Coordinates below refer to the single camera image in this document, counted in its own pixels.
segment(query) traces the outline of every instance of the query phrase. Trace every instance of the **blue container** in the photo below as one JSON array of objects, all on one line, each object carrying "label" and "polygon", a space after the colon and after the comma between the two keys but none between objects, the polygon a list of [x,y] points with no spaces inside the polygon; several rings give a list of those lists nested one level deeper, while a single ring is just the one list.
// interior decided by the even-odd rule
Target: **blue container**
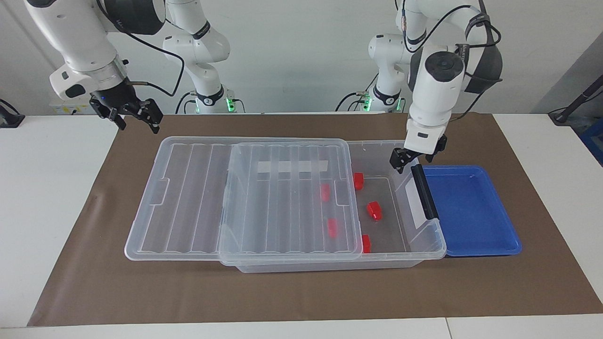
[{"label": "blue container", "polygon": [[449,256],[516,255],[522,244],[486,171],[425,166]]}]

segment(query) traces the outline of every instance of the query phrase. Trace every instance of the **plastic box lid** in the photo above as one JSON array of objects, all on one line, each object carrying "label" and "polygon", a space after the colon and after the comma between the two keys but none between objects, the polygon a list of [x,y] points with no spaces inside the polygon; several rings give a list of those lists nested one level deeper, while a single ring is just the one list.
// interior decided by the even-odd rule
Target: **plastic box lid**
[{"label": "plastic box lid", "polygon": [[362,252],[348,145],[339,139],[235,145],[221,261],[345,261]]},{"label": "plastic box lid", "polygon": [[[354,260],[362,245],[350,163],[347,143],[340,139],[167,138],[125,255],[135,261]],[[328,201],[322,184],[330,185]],[[242,212],[246,206],[252,217]],[[294,229],[280,225],[289,228],[283,218],[298,209],[300,236],[293,241]],[[329,236],[332,215],[337,239]]]}]

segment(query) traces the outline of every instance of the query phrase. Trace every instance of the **white label strip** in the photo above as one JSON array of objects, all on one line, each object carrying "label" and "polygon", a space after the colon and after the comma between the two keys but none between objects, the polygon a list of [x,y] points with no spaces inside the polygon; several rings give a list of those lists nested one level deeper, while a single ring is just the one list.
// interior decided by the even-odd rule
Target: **white label strip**
[{"label": "white label strip", "polygon": [[408,196],[408,204],[411,207],[412,219],[415,222],[415,228],[419,229],[427,218],[425,218],[425,212],[423,212],[423,205],[421,205],[421,199],[418,197],[418,189],[414,180],[411,180],[406,184],[406,195]]},{"label": "white label strip", "polygon": [[[270,173],[270,161],[258,161],[257,162],[257,172],[258,173]],[[300,172],[311,172],[312,171],[312,161],[304,160],[298,161],[298,168]],[[318,161],[318,170],[320,172],[326,172],[329,168],[328,160],[320,160]],[[291,172],[291,162],[290,161],[279,161],[279,172]]]}]

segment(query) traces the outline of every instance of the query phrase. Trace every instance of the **clear plastic storage box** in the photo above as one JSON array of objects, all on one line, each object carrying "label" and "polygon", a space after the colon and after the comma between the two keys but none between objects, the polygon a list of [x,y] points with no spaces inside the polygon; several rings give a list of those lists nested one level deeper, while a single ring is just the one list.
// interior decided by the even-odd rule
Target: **clear plastic storage box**
[{"label": "clear plastic storage box", "polygon": [[[363,173],[364,187],[356,192],[362,234],[368,235],[371,253],[354,261],[333,262],[223,262],[244,273],[284,271],[359,270],[407,268],[423,260],[441,259],[446,243],[437,218],[425,217],[417,183],[412,173],[415,160],[399,174],[389,164],[393,148],[402,141],[349,141],[354,173]],[[367,205],[379,202],[383,218],[374,221]]]},{"label": "clear plastic storage box", "polygon": [[[125,246],[135,261],[221,261],[243,272],[410,267],[440,259],[401,141],[171,137],[158,151]],[[356,191],[353,172],[365,185]],[[373,221],[368,202],[383,219]],[[361,234],[371,253],[361,254]]]}]

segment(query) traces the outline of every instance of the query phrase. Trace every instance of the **box handle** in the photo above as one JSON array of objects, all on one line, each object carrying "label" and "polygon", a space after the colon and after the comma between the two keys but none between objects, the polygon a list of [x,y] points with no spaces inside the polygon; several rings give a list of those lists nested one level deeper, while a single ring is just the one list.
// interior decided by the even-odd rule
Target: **box handle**
[{"label": "box handle", "polygon": [[421,205],[423,205],[425,218],[427,218],[427,220],[439,218],[434,199],[429,190],[427,178],[425,177],[425,172],[423,171],[423,165],[415,165],[411,168],[411,171],[412,177],[415,180],[415,185],[417,185],[418,197],[421,200]]}]

